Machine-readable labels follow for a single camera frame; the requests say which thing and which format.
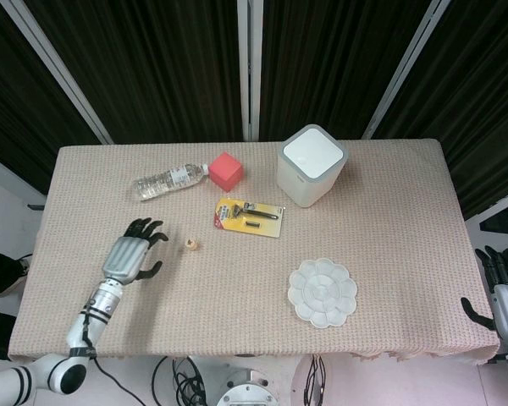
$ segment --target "table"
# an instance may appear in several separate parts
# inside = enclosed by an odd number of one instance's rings
[[[435,140],[347,140],[350,159],[332,190],[303,209],[275,183],[278,143],[63,148],[11,338],[13,357],[66,354],[65,338],[116,238],[137,217],[163,219],[167,243],[152,280],[136,282],[98,343],[101,356],[350,352],[467,353],[491,358],[499,340],[461,309],[490,314],[440,145]],[[148,202],[131,183],[227,151],[246,177],[230,193],[210,180]],[[285,206],[279,239],[213,226],[228,195]],[[198,251],[184,250],[188,238]],[[357,310],[342,327],[300,320],[286,298],[305,259],[327,257],[356,281]]]

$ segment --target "plastic bottle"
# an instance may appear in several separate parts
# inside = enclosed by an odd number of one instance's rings
[[[199,183],[209,174],[206,163],[194,165],[187,163],[174,167],[164,173],[147,176],[134,182],[134,197],[137,200],[149,200],[173,190],[184,189]]]

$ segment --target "white container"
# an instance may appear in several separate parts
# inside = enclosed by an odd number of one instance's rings
[[[333,187],[347,159],[344,146],[309,124],[280,148],[277,184],[298,206],[312,206]]]

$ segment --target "floor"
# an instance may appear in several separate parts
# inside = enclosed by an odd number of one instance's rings
[[[11,256],[22,256],[33,248],[41,213],[28,212],[14,196],[0,190],[2,199],[11,200],[5,210],[0,204],[0,250]],[[0,298],[0,311],[16,315],[22,297],[22,286],[6,298]],[[328,387],[323,404],[392,405],[392,406],[508,406],[508,372],[505,364],[480,367],[454,359],[417,357],[397,362],[384,356],[361,361],[347,354],[334,354],[326,359]],[[159,358],[101,359],[102,366],[136,393],[147,405],[152,401],[150,381]],[[0,370],[11,364],[0,361]],[[292,387],[291,404],[302,404],[302,385],[307,363],[297,369]],[[163,405],[174,405],[174,393],[168,389],[169,367],[163,364],[157,375],[156,392]],[[29,405],[101,406],[103,404],[134,405],[136,401],[120,391],[91,362],[88,377],[81,389],[67,397],[40,390]]]

